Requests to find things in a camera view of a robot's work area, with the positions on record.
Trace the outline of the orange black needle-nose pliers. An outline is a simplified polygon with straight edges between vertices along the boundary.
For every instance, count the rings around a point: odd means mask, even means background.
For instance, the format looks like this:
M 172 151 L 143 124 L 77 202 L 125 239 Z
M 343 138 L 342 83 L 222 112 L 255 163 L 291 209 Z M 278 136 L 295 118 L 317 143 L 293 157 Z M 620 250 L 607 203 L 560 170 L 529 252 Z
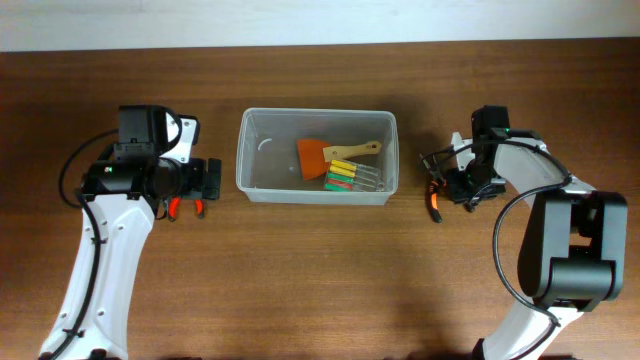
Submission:
M 443 219 L 438 208 L 438 193 L 445 187 L 446 180 L 435 165 L 435 162 L 430 162 L 427 156 L 421 156 L 421 161 L 431 176 L 427 185 L 426 195 L 428 212 L 435 223 L 441 223 Z

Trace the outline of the orange scraper wooden handle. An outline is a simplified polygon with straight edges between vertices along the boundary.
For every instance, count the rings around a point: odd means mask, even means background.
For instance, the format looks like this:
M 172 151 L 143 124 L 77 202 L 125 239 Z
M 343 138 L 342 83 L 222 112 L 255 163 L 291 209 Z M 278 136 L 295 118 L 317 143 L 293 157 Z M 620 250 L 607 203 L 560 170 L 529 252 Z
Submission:
M 379 141 L 346 146 L 331 145 L 328 142 L 311 138 L 298 139 L 296 145 L 304 180 L 312 180 L 324 175 L 333 160 L 377 155 L 382 148 L 382 143 Z

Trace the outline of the screwdriver set clear case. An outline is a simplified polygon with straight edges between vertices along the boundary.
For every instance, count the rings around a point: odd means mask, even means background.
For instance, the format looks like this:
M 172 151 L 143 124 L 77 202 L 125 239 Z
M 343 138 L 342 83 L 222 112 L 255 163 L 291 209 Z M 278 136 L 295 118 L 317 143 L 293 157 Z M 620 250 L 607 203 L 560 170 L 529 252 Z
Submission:
M 385 185 L 378 168 L 346 160 L 332 160 L 324 189 L 334 192 L 382 192 Z

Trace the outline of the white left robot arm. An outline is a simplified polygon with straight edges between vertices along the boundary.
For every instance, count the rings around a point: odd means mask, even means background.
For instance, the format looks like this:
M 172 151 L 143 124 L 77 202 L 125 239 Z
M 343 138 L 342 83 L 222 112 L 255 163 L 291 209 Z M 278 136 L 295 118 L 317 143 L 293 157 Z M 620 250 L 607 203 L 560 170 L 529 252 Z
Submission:
M 156 221 L 175 221 L 182 202 L 198 218 L 220 196 L 221 162 L 194 158 L 199 120 L 160 105 L 124 105 L 116 141 L 75 190 L 82 233 L 42 359 L 125 359 L 130 304 L 144 244 Z

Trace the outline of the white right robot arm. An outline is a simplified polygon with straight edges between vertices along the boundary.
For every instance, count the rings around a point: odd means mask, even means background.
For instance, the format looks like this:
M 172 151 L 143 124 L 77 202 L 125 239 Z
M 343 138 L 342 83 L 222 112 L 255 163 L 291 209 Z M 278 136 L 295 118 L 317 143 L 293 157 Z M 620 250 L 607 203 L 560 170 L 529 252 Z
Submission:
M 496 272 L 515 303 L 501 325 L 481 338 L 474 359 L 538 359 L 559 333 L 622 290 L 628 205 L 617 192 L 598 191 L 553 157 L 541 136 L 511 127 L 504 106 L 471 115 L 472 136 L 455 133 L 446 173 L 450 198 L 473 210 L 517 191 L 499 213 L 492 235 Z M 518 255 L 519 284 L 509 283 L 499 254 L 507 214 L 519 203 L 530 215 Z

